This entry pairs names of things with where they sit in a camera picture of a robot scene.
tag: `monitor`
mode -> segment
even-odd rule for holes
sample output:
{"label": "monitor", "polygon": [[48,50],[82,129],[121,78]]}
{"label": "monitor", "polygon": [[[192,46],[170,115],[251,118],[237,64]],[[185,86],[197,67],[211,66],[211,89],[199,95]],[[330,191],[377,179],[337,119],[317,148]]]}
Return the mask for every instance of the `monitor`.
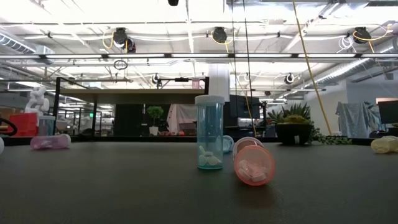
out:
{"label": "monitor", "polygon": [[[248,97],[249,108],[252,118],[260,118],[260,100],[256,97]],[[229,105],[231,117],[233,118],[250,118],[248,105],[244,96],[230,95]]]}
{"label": "monitor", "polygon": [[382,124],[398,123],[398,100],[379,102]]}

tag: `plant pot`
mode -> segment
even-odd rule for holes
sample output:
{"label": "plant pot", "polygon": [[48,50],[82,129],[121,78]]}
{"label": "plant pot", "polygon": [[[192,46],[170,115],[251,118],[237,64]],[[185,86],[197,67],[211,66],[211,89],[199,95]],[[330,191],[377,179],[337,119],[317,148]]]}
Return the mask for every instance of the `plant pot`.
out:
{"label": "plant pot", "polygon": [[294,145],[295,136],[299,138],[299,144],[302,146],[310,138],[311,124],[277,124],[275,125],[276,135],[282,144]]}
{"label": "plant pot", "polygon": [[153,135],[153,136],[157,136],[157,132],[159,131],[159,127],[149,127],[149,134]]}

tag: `dark gray tabletop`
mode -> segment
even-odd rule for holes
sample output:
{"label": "dark gray tabletop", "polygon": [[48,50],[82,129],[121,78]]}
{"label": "dark gray tabletop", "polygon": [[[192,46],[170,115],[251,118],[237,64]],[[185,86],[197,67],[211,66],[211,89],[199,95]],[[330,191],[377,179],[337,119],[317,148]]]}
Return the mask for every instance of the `dark gray tabletop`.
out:
{"label": "dark gray tabletop", "polygon": [[275,176],[196,168],[192,143],[74,143],[0,155],[0,223],[398,223],[398,154],[265,144]]}

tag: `red box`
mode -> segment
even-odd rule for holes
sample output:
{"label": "red box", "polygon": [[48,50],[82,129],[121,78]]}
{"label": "red box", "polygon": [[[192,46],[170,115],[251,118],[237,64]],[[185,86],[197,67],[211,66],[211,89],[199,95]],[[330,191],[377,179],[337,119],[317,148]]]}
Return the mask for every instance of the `red box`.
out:
{"label": "red box", "polygon": [[37,135],[37,114],[36,113],[23,113],[10,115],[9,121],[15,124],[18,131],[13,137],[32,137]]}

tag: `green plant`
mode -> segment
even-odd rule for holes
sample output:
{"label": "green plant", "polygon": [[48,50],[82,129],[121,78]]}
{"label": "green plant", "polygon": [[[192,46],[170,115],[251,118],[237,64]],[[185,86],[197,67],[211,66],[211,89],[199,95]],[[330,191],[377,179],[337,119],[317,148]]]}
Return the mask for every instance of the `green plant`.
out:
{"label": "green plant", "polygon": [[322,144],[352,144],[353,140],[348,139],[347,137],[341,136],[325,136],[320,132],[319,128],[314,126],[313,121],[310,121],[312,125],[312,130],[310,134],[310,138],[308,139],[308,143],[312,144],[313,141],[317,140]]}
{"label": "green plant", "polygon": [[304,106],[302,106],[301,104],[295,103],[294,105],[290,106],[289,110],[285,110],[285,108],[282,107],[282,111],[284,118],[290,115],[299,115],[307,120],[310,119],[310,107],[307,106],[307,104],[304,104]]}
{"label": "green plant", "polygon": [[284,124],[310,124],[310,121],[300,115],[289,115],[284,118]]}
{"label": "green plant", "polygon": [[274,110],[272,112],[268,112],[268,116],[271,119],[272,124],[277,124],[277,123],[283,123],[284,122],[284,117],[282,115],[282,112],[276,113]]}
{"label": "green plant", "polygon": [[159,119],[162,114],[163,114],[163,109],[160,106],[150,106],[148,107],[147,110],[149,116],[154,120],[154,126],[155,126],[155,120]]}

